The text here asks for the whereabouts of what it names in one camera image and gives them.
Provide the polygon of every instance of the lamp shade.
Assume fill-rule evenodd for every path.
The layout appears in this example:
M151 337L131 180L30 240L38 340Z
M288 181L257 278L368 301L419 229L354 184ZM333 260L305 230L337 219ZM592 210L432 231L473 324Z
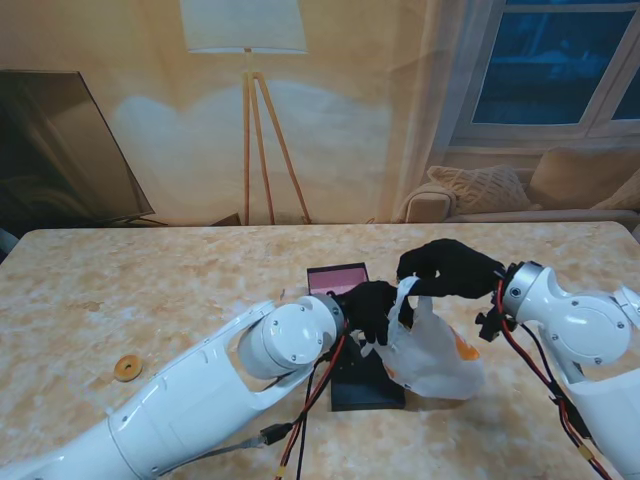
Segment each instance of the lamp shade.
M181 0L194 53L306 53L297 0Z

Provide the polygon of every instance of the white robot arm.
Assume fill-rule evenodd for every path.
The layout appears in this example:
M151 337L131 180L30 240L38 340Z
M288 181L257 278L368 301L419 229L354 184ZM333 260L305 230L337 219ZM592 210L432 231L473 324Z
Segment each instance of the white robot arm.
M147 480L206 455L300 385L342 334L326 295L253 306L154 375L114 414L62 448L0 470L1 480ZM242 332L246 371L275 379L252 392L227 354Z
M507 276L502 304L517 323L538 324L593 442L625 479L640 479L640 368L597 382L580 368L622 357L640 327L640 296L624 286L571 294L553 269L528 262Z

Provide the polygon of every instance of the wooden coaster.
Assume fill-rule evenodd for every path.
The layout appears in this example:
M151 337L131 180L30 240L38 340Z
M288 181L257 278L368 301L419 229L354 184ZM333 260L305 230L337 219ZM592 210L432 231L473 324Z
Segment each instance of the wooden coaster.
M113 369L113 376L119 382L130 382L142 372L142 360L137 355L125 355Z

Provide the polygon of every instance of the table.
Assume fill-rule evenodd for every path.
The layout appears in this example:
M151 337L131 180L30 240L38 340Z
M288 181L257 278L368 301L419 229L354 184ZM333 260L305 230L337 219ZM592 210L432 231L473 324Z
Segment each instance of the table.
M372 279L393 281L400 254L442 237L505 264L553 266L570 291L613 291L619 283L640 290L640 246L614 223L32 232L0 266L0 465L75 437L249 305L303 295L307 267L366 262ZM503 339L477 337L473 321L488 305L488 298L435 301L484 358L487 384L477 398L409 395L405 411L331 413L325 394L309 416L304 478L595 478L523 362ZM533 354L520 330L516 338ZM145 368L118 383L113 366L127 353ZM608 373L639 364L634 347ZM303 396L300 387L244 433L292 419ZM283 447L204 460L166 478L271 478Z

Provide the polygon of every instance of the plastic bag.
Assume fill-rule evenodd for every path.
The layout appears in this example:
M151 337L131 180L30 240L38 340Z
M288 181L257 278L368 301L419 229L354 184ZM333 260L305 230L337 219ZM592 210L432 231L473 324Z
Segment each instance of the plastic bag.
M402 302L416 280L408 277L398 285L389 312L388 345L365 346L362 353L374 348L389 377L422 397L466 400L484 384L478 351L433 313L431 297L419 297L411 330L398 321Z

